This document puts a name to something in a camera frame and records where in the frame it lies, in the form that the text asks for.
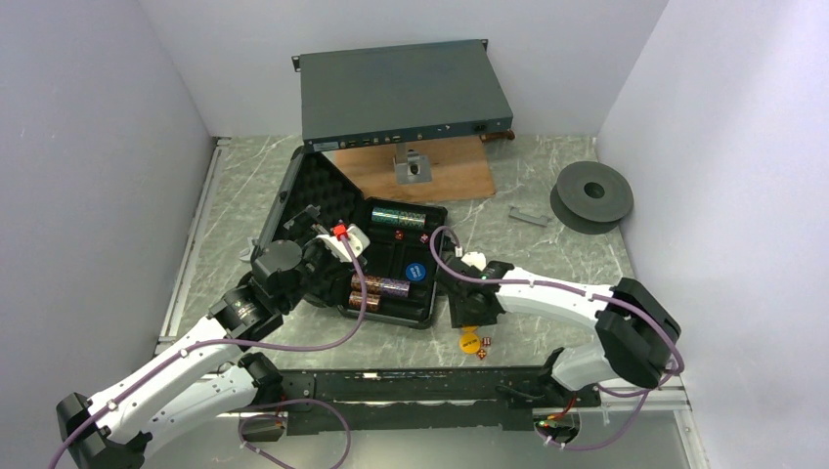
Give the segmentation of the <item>blue small blind button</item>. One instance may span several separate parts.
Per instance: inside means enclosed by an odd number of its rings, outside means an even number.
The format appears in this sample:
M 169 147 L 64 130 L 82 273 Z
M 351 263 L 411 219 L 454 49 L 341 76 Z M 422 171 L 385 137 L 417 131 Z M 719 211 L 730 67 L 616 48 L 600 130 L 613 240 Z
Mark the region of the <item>blue small blind button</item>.
M 423 264 L 412 262 L 405 268 L 405 276 L 408 281 L 420 282 L 426 279 L 427 270 Z

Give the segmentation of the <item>black poker set case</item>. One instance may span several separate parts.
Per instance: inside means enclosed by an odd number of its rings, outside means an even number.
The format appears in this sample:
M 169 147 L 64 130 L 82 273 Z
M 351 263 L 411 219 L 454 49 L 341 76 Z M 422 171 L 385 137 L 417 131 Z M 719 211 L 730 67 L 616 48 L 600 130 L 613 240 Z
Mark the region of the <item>black poker set case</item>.
M 369 237 L 371 245 L 359 257 L 365 276 L 407 280 L 405 268 L 410 263 L 419 262 L 425 266 L 426 279 L 420 282 L 409 281 L 411 289 L 407 298 L 385 296 L 379 292 L 380 309 L 374 313 L 366 312 L 367 319 L 415 329 L 431 326 L 437 295 L 435 277 L 438 267 L 432 258 L 429 242 L 434 230 L 448 220 L 445 207 L 367 197 L 325 155 L 298 147 L 290 158 L 257 247 L 275 239 L 278 223 L 289 220 L 308 205 L 320 208 L 325 229 L 330 229 L 339 222 L 354 224 Z M 426 213 L 426 226 L 416 229 L 400 224 L 388 226 L 373 223 L 371 211 L 374 207 Z M 397 231 L 405 233 L 404 240 L 395 239 Z M 420 242 L 422 234 L 430 235 L 428 243 Z

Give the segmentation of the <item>purple poker chip stack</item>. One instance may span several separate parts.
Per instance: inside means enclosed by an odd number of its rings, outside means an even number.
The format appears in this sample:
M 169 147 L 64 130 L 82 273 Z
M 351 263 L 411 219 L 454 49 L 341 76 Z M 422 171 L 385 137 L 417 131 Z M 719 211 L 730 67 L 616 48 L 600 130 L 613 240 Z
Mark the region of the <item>purple poker chip stack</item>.
M 411 284 L 407 280 L 382 277 L 379 288 L 381 295 L 407 298 L 410 294 Z

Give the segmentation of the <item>orange brown poker chip stack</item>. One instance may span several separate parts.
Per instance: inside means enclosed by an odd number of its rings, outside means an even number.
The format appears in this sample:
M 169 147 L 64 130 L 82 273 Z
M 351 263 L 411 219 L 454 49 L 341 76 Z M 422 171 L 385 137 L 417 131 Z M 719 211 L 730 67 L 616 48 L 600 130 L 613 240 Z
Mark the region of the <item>orange brown poker chip stack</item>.
M 363 276 L 353 274 L 350 280 L 351 288 L 355 291 L 361 291 L 363 286 L 366 287 L 366 292 L 371 294 L 378 294 L 381 291 L 383 283 L 382 277 Z

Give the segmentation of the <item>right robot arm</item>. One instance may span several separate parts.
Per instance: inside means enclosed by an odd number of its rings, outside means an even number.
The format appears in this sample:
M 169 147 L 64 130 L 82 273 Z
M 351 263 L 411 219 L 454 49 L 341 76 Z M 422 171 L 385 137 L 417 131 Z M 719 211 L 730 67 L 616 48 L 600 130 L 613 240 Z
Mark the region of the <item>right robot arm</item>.
M 582 284 L 543 277 L 510 263 L 479 269 L 450 257 L 436 280 L 450 300 L 454 328 L 494 325 L 503 314 L 559 321 L 590 334 L 590 341 L 546 359 L 539 392 L 563 405 L 576 391 L 611 379 L 655 389 L 670 374 L 681 335 L 678 322 L 638 280 Z

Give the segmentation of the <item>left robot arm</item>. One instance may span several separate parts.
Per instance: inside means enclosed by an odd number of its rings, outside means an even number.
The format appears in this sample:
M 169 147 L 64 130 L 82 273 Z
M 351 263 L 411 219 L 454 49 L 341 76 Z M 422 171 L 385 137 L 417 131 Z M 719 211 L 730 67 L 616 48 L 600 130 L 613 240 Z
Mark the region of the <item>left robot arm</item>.
M 79 468 L 139 468 L 203 421 L 279 401 L 284 378 L 264 354 L 266 337 L 312 288 L 359 274 L 371 244 L 355 224 L 325 228 L 315 206 L 284 227 L 189 332 L 105 390 L 58 404 L 62 444 L 51 467 L 69 454 Z

